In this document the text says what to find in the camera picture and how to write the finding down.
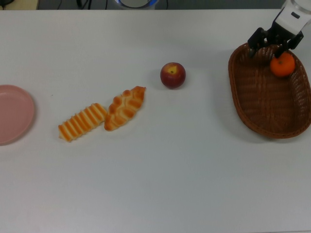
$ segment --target bread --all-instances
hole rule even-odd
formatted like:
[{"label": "bread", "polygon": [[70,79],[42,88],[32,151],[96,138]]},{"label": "bread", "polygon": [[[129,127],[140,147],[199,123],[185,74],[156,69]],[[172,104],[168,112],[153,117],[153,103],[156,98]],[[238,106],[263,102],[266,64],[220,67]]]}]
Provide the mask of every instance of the bread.
[{"label": "bread", "polygon": [[94,103],[58,126],[59,137],[67,142],[77,139],[101,124],[107,111]]},{"label": "bread", "polygon": [[114,97],[108,108],[104,128],[107,131],[113,131],[131,120],[144,101],[145,90],[145,87],[136,86]]}]

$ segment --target basket rim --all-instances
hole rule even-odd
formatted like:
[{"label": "basket rim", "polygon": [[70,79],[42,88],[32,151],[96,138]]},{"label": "basket rim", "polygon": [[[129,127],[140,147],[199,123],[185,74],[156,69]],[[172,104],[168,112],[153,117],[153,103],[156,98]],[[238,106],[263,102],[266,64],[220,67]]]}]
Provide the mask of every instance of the basket rim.
[{"label": "basket rim", "polygon": [[[289,132],[289,133],[273,133],[270,132],[268,130],[262,129],[261,127],[259,127],[258,125],[256,125],[254,122],[252,122],[248,116],[244,113],[243,109],[241,108],[241,104],[240,104],[240,100],[238,97],[238,93],[237,93],[237,86],[236,86],[236,82],[235,82],[235,78],[234,78],[234,66],[233,66],[233,62],[235,61],[237,55],[244,49],[248,49],[248,43],[244,43],[242,45],[240,45],[238,48],[236,48],[233,53],[230,56],[229,62],[228,62],[228,72],[229,72],[229,79],[230,79],[230,86],[231,86],[231,93],[232,93],[232,98],[233,98],[233,102],[235,105],[235,108],[237,110],[237,113],[240,117],[240,119],[242,120],[242,122],[251,130],[264,135],[266,137],[270,137],[270,138],[291,138],[291,137],[295,137],[300,135],[301,133],[303,133],[311,124],[311,107],[309,110],[309,118],[306,121],[306,123],[300,128],[297,129],[295,131]],[[305,74],[304,78],[303,78],[303,82],[305,84],[305,86],[307,87],[307,96],[308,96],[308,100],[309,100],[309,104],[311,104],[311,87],[310,87],[310,83],[309,83],[309,79],[306,73],[306,70],[302,64],[302,62],[298,59],[298,57],[291,51],[288,51],[289,54],[291,54],[293,56],[293,58],[299,62],[299,64],[301,65],[301,68]]]}]

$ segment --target red apple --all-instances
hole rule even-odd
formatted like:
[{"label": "red apple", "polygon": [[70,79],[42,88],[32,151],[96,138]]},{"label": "red apple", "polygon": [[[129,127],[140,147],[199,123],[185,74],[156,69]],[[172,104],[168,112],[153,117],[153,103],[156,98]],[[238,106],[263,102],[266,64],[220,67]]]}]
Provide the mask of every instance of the red apple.
[{"label": "red apple", "polygon": [[176,62],[167,63],[161,69],[161,81],[170,89],[181,86],[186,79],[185,68]]}]

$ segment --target pink plate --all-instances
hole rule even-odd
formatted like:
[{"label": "pink plate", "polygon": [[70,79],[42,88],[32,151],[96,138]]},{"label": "pink plate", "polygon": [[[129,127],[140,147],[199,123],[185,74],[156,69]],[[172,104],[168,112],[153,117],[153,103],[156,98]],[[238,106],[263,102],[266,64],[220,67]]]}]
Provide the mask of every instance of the pink plate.
[{"label": "pink plate", "polygon": [[20,137],[35,114],[31,96],[13,85],[0,85],[0,145]]}]

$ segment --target wicker basket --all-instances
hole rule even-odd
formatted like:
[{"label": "wicker basket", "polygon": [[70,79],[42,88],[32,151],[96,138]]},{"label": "wicker basket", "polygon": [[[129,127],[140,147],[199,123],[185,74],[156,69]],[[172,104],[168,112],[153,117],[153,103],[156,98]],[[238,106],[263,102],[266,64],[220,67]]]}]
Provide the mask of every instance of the wicker basket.
[{"label": "wicker basket", "polygon": [[278,46],[260,49],[249,58],[249,46],[239,46],[229,60],[234,105],[242,122],[270,138],[290,138],[311,124],[311,89],[306,71],[295,59],[295,71],[286,78],[270,72],[270,60]]}]

